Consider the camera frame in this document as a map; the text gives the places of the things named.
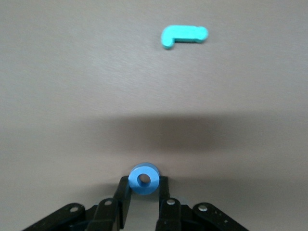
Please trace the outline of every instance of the blue washer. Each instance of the blue washer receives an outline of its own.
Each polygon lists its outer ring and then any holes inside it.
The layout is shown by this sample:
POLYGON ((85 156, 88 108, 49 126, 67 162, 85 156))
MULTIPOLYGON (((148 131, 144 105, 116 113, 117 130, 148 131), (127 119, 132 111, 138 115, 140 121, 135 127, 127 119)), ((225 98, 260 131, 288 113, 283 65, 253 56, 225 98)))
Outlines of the blue washer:
POLYGON ((131 189, 140 195, 148 195, 153 193, 159 186, 158 168, 151 163, 142 163, 136 165, 128 176, 128 183, 131 189), (139 176, 146 174, 150 178, 149 183, 144 183, 139 176))

